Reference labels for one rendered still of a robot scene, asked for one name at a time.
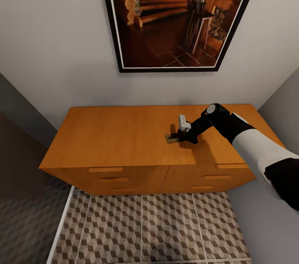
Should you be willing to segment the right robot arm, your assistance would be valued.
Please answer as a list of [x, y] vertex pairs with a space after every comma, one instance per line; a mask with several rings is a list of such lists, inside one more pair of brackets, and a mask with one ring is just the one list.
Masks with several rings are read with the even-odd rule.
[[179, 115], [179, 141], [197, 144], [197, 136], [214, 126], [235, 148], [263, 187], [299, 215], [299, 156], [270, 140], [238, 114], [211, 104], [193, 123]]

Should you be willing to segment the mousetrap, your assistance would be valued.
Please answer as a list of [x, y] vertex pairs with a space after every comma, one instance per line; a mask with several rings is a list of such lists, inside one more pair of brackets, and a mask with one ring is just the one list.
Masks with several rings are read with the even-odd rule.
[[172, 143], [175, 143], [175, 142], [179, 142], [179, 140], [184, 135], [186, 135], [185, 131], [182, 131], [182, 132], [178, 131], [177, 133], [166, 135], [166, 139], [167, 139], [168, 144], [172, 144]]

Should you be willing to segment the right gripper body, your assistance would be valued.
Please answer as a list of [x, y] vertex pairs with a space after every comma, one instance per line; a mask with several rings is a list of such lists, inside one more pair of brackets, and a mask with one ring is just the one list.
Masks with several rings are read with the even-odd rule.
[[206, 130], [202, 129], [198, 125], [197, 120], [195, 120], [193, 123], [191, 123], [191, 129], [189, 129], [189, 131], [186, 132], [187, 141], [197, 144], [198, 143], [197, 136], [205, 131]]

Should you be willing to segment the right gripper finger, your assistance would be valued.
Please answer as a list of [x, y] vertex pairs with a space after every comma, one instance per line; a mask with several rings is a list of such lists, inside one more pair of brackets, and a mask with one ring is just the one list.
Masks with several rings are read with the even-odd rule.
[[179, 141], [182, 142], [182, 141], [186, 141], [187, 138], [186, 138], [186, 135], [184, 135]]

